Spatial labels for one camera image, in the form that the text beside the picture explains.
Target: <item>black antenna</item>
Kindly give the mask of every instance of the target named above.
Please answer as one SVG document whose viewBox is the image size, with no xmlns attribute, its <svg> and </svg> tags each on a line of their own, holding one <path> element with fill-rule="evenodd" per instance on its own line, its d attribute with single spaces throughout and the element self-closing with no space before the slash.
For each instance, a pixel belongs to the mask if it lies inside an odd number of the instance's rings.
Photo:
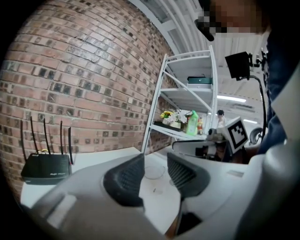
<svg viewBox="0 0 300 240">
<path fill-rule="evenodd" d="M 23 151 L 23 156 L 24 156 L 24 159 L 25 161 L 27 161 L 27 158 L 26 158 L 26 153 L 25 153 L 25 148 L 24 148 L 24 139 L 23 139 L 23 121 L 21 120 L 21 146 L 22 146 L 22 151 Z"/>
<path fill-rule="evenodd" d="M 71 146 L 71 127 L 68 129 L 68 140 L 69 140 L 69 153 L 70 153 L 70 161 L 71 164 L 74 165 L 73 163 L 73 158 L 72 158 L 72 146 Z"/>
<path fill-rule="evenodd" d="M 37 146 L 36 138 L 34 137 L 34 132 L 33 132 L 32 117 L 30 117 L 30 125 L 31 125 L 31 133 L 32 133 L 32 138 L 33 138 L 33 142 L 34 142 L 34 147 L 36 148 L 36 151 L 38 153 L 38 146 Z"/>
<path fill-rule="evenodd" d="M 46 120 L 45 120 L 45 118 L 44 118 L 44 133 L 45 133 L 45 139 L 46 139 L 48 153 L 51 155 L 49 144 L 48 144 L 48 139 L 47 139 L 47 133 L 46 133 Z"/>
<path fill-rule="evenodd" d="M 64 151 L 62 149 L 62 121 L 60 121 L 60 150 L 61 150 L 61 154 L 64 154 Z"/>
</svg>

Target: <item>black wi-fi router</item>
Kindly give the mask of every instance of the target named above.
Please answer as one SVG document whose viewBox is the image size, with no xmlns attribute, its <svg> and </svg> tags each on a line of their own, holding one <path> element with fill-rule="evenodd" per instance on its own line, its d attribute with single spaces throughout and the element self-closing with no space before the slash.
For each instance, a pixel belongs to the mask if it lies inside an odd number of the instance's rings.
<svg viewBox="0 0 300 240">
<path fill-rule="evenodd" d="M 36 153 L 31 153 L 26 158 L 24 139 L 23 139 L 23 121 L 21 121 L 21 145 L 25 159 L 25 165 L 21 176 L 27 184 L 32 185 L 56 185 L 58 182 L 68 177 L 71 172 L 72 148 L 71 148 L 71 128 L 68 129 L 69 154 L 63 153 L 62 147 L 62 121 L 60 121 L 60 148 L 61 154 L 52 154 L 48 144 L 46 123 L 44 119 L 44 133 L 47 144 L 47 151 L 38 150 L 36 139 L 33 132 L 32 117 L 30 118 L 32 138 Z"/>
</svg>

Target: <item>white ceiling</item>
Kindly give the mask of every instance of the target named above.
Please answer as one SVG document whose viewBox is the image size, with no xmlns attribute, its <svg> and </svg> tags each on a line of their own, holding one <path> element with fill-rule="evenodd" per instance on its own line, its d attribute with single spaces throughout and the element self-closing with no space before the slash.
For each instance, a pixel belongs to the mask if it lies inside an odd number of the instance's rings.
<svg viewBox="0 0 300 240">
<path fill-rule="evenodd" d="M 194 20 L 202 14 L 198 0 L 141 0 L 162 23 L 165 31 L 172 38 L 179 53 L 208 50 L 212 45 L 218 66 L 219 95 L 245 98 L 247 101 L 238 106 L 237 102 L 218 100 L 222 108 L 231 117 L 241 116 L 262 123 L 263 107 L 256 80 L 237 82 L 231 79 L 225 56 L 247 51 L 253 56 L 266 47 L 267 34 L 264 35 L 216 35 L 215 41 L 209 42 L 195 27 Z M 260 68 L 251 70 L 252 75 L 263 79 Z"/>
</svg>

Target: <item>white shelving unit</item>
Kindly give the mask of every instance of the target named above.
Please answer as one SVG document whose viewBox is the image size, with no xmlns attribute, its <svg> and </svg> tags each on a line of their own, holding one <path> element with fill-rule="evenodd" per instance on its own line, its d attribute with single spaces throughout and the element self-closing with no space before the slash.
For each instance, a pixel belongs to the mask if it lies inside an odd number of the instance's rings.
<svg viewBox="0 0 300 240">
<path fill-rule="evenodd" d="M 213 84 L 203 84 L 200 88 L 188 88 L 188 77 L 202 76 L 212 77 Z M 172 78 L 178 88 L 162 89 L 164 77 Z M 212 46 L 209 50 L 188 52 L 172 57 L 165 55 L 157 85 L 155 88 L 152 105 L 148 117 L 145 136 L 142 143 L 142 152 L 146 151 L 149 136 L 152 130 L 161 132 L 175 139 L 181 140 L 204 140 L 205 136 L 190 136 L 183 132 L 177 132 L 165 127 L 159 127 L 153 124 L 155 109 L 157 107 L 158 98 L 164 98 L 175 109 L 195 110 L 197 113 L 216 113 L 217 112 L 217 95 L 218 95 L 218 74 L 215 55 Z M 205 121 L 205 125 L 209 124 L 211 128 L 215 118 L 211 118 L 210 122 Z"/>
</svg>

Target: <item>fluorescent light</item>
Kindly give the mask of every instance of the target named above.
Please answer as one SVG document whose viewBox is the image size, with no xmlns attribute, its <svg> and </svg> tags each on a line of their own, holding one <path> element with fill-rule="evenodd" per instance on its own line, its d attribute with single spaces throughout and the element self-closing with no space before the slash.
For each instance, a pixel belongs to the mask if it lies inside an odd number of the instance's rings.
<svg viewBox="0 0 300 240">
<path fill-rule="evenodd" d="M 251 121 L 251 120 L 247 120 L 247 119 L 244 119 L 244 122 L 250 122 L 250 123 L 257 124 L 257 122 L 255 122 L 255 121 Z"/>
<path fill-rule="evenodd" d="M 227 96 L 221 96 L 221 95 L 218 95 L 217 98 L 218 98 L 218 99 L 223 99 L 223 100 L 236 101 L 236 102 L 240 102 L 240 103 L 246 102 L 246 99 L 243 99 L 243 98 L 237 98 L 237 97 L 227 97 Z"/>
</svg>

